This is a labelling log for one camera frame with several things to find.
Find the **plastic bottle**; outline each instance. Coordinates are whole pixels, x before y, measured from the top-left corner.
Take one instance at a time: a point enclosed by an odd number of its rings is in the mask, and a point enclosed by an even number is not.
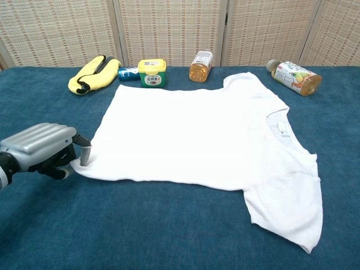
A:
[[[212,68],[213,57],[209,50],[199,51],[190,65],[189,78],[199,83],[206,81]]]
[[[266,69],[271,72],[271,77],[300,95],[314,94],[321,83],[322,77],[292,62],[270,60]]]

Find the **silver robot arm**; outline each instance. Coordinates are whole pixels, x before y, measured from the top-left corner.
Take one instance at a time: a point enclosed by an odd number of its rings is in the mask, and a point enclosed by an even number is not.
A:
[[[0,189],[9,185],[17,172],[38,171],[54,179],[68,177],[71,167],[58,167],[76,159],[73,143],[82,146],[80,164],[86,166],[91,143],[72,127],[41,123],[3,139],[0,142]]]

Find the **blue tablecloth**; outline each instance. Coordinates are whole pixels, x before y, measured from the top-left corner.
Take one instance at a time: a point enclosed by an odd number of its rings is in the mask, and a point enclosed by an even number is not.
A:
[[[216,89],[249,71],[290,106],[291,126],[317,153],[322,181],[323,230],[311,255],[251,224],[242,191],[17,173],[0,191],[0,269],[359,269],[360,67],[310,69],[323,82],[308,97],[264,67],[214,67],[205,83],[190,81],[187,67],[169,67],[165,89]],[[0,140],[42,122],[92,138],[120,82],[77,96],[67,85],[78,70],[1,72]]]

